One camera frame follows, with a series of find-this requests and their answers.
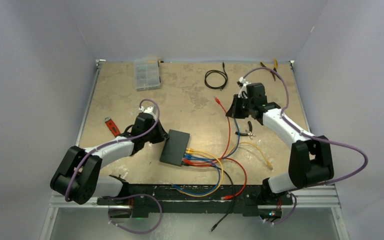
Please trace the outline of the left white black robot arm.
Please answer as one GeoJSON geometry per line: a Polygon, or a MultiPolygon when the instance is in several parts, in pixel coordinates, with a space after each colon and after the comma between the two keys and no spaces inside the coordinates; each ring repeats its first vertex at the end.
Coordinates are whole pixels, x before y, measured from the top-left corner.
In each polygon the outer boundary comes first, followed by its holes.
{"type": "Polygon", "coordinates": [[[169,134],[155,115],[139,113],[134,124],[109,142],[88,148],[70,147],[51,178],[50,188],[63,195],[67,202],[79,205],[92,197],[110,197],[122,205],[129,199],[129,191],[123,187],[126,181],[116,176],[101,177],[101,169],[133,156],[146,143],[158,144],[168,138],[169,134]]]}

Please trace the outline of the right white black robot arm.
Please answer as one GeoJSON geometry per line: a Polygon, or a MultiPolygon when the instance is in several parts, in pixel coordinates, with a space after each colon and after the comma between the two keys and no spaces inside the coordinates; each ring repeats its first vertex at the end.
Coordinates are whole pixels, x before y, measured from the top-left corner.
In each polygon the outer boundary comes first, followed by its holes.
{"type": "Polygon", "coordinates": [[[287,171],[262,181],[260,197],[264,202],[272,204],[287,191],[310,187],[333,178],[332,152],[326,137],[314,140],[314,135],[284,115],[277,103],[268,102],[262,83],[240,79],[237,84],[240,91],[233,96],[226,116],[255,119],[273,131],[290,149],[287,171]]]}

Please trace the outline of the black network switch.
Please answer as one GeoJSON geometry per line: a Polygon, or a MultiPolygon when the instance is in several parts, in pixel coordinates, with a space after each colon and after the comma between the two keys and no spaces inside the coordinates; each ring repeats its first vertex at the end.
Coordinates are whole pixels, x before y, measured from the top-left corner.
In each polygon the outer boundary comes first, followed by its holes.
{"type": "Polygon", "coordinates": [[[159,161],[164,164],[181,167],[190,140],[190,134],[170,129],[168,136],[169,138],[164,143],[159,161]]]}

